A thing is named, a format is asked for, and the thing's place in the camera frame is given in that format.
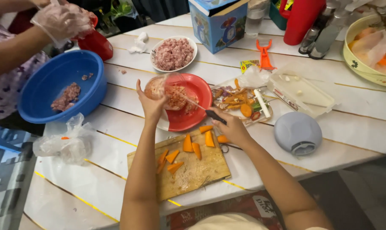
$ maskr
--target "wooden cutting board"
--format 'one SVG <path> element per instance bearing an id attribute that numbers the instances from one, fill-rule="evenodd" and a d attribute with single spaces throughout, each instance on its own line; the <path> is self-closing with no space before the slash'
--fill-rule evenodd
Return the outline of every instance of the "wooden cutting board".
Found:
<path id="1" fill-rule="evenodd" d="M 177 136 L 155 144 L 156 161 L 166 149 L 169 153 L 179 150 L 175 161 L 184 162 L 184 164 L 172 175 L 167 171 L 170 165 L 166 165 L 157 177 L 157 197 L 159 201 L 167 200 L 177 195 L 193 191 L 202 186 L 230 177 L 230 170 L 227 167 L 226 160 L 221 152 L 217 137 L 213 131 L 214 145 L 216 147 L 207 147 L 204 145 L 204 133 L 199 130 L 190 133 L 192 142 L 200 144 L 202 159 L 199 160 L 194 153 L 183 151 L 183 141 L 186 135 Z M 128 171 L 133 162 L 135 152 L 128 154 Z"/>

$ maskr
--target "purple patterned shirt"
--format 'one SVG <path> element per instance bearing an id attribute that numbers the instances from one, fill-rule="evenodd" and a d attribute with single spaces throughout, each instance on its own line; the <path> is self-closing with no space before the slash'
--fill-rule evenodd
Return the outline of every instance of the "purple patterned shirt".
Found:
<path id="1" fill-rule="evenodd" d="M 12 39 L 15 36 L 0 24 L 0 42 Z M 21 88 L 30 78 L 31 74 L 47 60 L 47 55 L 44 52 L 40 52 L 18 68 L 0 75 L 0 119 L 6 118 L 17 110 Z"/>

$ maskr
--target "white bowl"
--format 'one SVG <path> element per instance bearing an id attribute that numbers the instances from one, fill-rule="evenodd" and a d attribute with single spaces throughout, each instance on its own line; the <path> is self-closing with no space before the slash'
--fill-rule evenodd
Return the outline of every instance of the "white bowl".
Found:
<path id="1" fill-rule="evenodd" d="M 176 39 L 176 40 L 179 40 L 179 39 L 187 39 L 187 40 L 189 41 L 189 45 L 190 45 L 191 47 L 193 47 L 193 49 L 194 49 L 194 51 L 193 51 L 193 59 L 192 59 L 187 65 L 185 65 L 185 66 L 183 66 L 182 68 L 179 68 L 179 69 L 177 69 L 177 70 L 164 71 L 164 70 L 159 69 L 159 68 L 157 67 L 157 65 L 155 64 L 155 55 L 156 55 L 156 51 L 155 51 L 155 50 L 158 49 L 159 46 L 162 45 L 162 44 L 164 43 L 164 41 L 165 41 L 165 40 L 168 40 L 168 39 Z M 161 72 L 167 72 L 167 73 L 169 73 L 169 72 L 175 72 L 175 71 L 181 70 L 181 69 L 185 68 L 186 66 L 190 65 L 190 64 L 193 62 L 193 60 L 196 58 L 196 55 L 197 55 L 197 45 L 196 45 L 196 43 L 195 43 L 192 39 L 190 39 L 190 38 L 188 38 L 188 37 L 185 37 L 185 36 L 173 36 L 173 37 L 170 37 L 170 38 L 166 38 L 166 39 L 164 39 L 164 40 L 161 40 L 160 42 L 158 42 L 158 43 L 153 47 L 153 49 L 150 51 L 150 63 L 152 63 L 152 66 L 153 66 L 156 70 L 158 70 L 158 71 L 161 71 Z"/>

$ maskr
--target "pepper grinder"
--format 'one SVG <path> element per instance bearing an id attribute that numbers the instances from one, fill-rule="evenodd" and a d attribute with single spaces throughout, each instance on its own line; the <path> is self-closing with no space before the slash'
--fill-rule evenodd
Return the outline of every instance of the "pepper grinder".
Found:
<path id="1" fill-rule="evenodd" d="M 301 42 L 301 46 L 298 52 L 302 55 L 307 55 L 311 52 L 313 48 L 313 43 L 316 38 L 321 33 L 322 29 L 325 28 L 329 19 L 333 16 L 333 13 L 337 8 L 340 7 L 340 3 L 335 0 L 327 0 L 325 8 L 318 15 L 318 18 L 313 23 L 311 29 L 308 30 L 307 35 L 305 35 L 304 39 Z"/>
<path id="2" fill-rule="evenodd" d="M 342 30 L 350 14 L 351 12 L 343 9 L 335 12 L 333 18 L 328 21 L 328 25 L 321 31 L 318 39 L 316 39 L 311 53 L 308 54 L 310 58 L 319 60 L 328 53 L 329 48 Z"/>

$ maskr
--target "blue cardboard box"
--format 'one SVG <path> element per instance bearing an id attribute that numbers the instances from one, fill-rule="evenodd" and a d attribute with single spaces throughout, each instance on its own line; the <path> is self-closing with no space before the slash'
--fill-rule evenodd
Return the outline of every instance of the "blue cardboard box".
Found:
<path id="1" fill-rule="evenodd" d="M 215 54 L 244 38 L 249 0 L 189 0 L 194 34 Z"/>

